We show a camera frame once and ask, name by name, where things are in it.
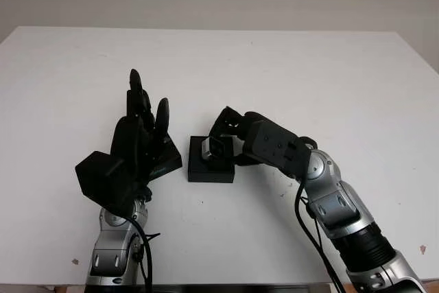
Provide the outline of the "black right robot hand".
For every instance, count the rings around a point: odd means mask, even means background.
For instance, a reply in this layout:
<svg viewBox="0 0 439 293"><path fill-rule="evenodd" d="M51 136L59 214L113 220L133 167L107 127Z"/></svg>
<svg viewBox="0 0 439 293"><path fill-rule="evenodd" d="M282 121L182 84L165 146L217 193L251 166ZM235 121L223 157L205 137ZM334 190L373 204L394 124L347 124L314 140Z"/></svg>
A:
<svg viewBox="0 0 439 293"><path fill-rule="evenodd" d="M263 115L248 111L244 115L240 115L236 110L227 106L219 114L219 117L215 120L213 127L209 132L210 137L219 138L222 135L236 136L238 139L242 140L244 143L250 140L249 136L252 127L260 121L271 122L270 119L264 117ZM249 166L266 164L273 166L273 162L261 157L253 157L253 153L242 152L237 156L232 156L230 160L234 165L238 166Z"/></svg>

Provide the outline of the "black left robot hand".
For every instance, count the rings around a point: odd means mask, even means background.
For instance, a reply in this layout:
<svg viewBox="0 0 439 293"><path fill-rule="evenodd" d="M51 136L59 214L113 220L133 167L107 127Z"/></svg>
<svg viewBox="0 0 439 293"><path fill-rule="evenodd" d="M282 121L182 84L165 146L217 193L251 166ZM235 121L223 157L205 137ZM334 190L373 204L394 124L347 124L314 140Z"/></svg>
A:
<svg viewBox="0 0 439 293"><path fill-rule="evenodd" d="M110 153L127 165L135 197L149 202L152 192L148 184L167 142L169 101L161 99L154 115L136 69L131 70L129 83L126 116L117 122Z"/></svg>

